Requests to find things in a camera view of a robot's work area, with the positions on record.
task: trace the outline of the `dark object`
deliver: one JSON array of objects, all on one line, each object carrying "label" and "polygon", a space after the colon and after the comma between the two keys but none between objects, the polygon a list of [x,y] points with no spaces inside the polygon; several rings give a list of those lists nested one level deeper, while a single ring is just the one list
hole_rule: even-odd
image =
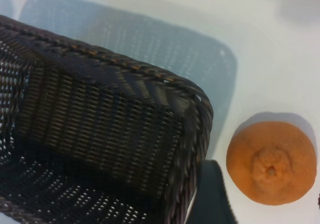
[{"label": "dark object", "polygon": [[202,161],[197,179],[197,193],[186,224],[237,224],[218,163]]},{"label": "dark object", "polygon": [[0,16],[0,212],[183,224],[213,110],[192,82]]}]

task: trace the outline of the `white background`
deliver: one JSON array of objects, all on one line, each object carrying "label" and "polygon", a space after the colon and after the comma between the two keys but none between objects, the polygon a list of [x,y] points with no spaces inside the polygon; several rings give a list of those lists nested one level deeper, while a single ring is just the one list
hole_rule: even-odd
[{"label": "white background", "polygon": [[[13,18],[19,18],[26,1],[10,0]],[[319,177],[300,200],[268,207],[245,197],[233,184],[225,165],[228,144],[235,129],[259,112],[298,114],[311,124],[319,140],[320,0],[87,1],[187,27],[227,45],[237,60],[235,87],[217,147],[207,158],[216,159],[221,165],[239,223],[320,223]],[[5,9],[4,5],[0,1],[0,13]],[[14,222],[0,216],[0,223]]]}]

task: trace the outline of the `wicker basket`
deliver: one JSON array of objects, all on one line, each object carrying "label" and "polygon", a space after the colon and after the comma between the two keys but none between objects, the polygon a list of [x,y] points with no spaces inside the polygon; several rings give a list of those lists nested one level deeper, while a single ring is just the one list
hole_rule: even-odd
[{"label": "wicker basket", "polygon": [[183,224],[213,109],[187,79],[0,16],[0,212]]}]

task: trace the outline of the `orange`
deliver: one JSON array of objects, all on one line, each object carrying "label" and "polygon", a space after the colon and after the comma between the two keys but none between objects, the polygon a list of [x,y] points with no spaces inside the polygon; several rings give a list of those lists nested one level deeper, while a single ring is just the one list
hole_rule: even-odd
[{"label": "orange", "polygon": [[226,167],[251,200],[281,205],[300,199],[313,186],[317,158],[299,128],[285,122],[259,122],[232,138]]}]

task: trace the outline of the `dark brown wicker basket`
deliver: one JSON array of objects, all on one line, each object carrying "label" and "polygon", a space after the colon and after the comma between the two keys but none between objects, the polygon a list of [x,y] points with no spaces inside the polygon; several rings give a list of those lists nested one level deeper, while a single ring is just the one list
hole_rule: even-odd
[{"label": "dark brown wicker basket", "polygon": [[183,224],[213,109],[187,79],[0,16],[0,212]]}]

